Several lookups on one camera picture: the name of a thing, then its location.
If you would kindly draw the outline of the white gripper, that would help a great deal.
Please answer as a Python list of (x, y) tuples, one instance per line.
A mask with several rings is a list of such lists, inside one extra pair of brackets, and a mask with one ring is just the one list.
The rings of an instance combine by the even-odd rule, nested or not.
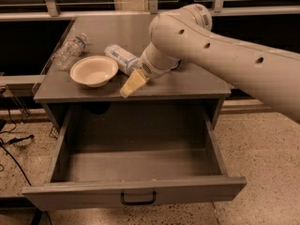
[(148, 79), (157, 79), (171, 71), (174, 61), (179, 59), (167, 56), (150, 43), (139, 59), (139, 68), (134, 69), (120, 90), (123, 98), (128, 98), (143, 87)]

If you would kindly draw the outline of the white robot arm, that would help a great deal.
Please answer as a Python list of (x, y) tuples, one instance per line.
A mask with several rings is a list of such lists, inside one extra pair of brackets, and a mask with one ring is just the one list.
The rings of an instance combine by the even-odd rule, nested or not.
[(300, 123), (300, 54), (270, 48), (211, 31), (203, 5), (160, 12), (149, 25), (150, 44), (139, 67), (120, 90), (127, 98), (150, 79), (189, 61)]

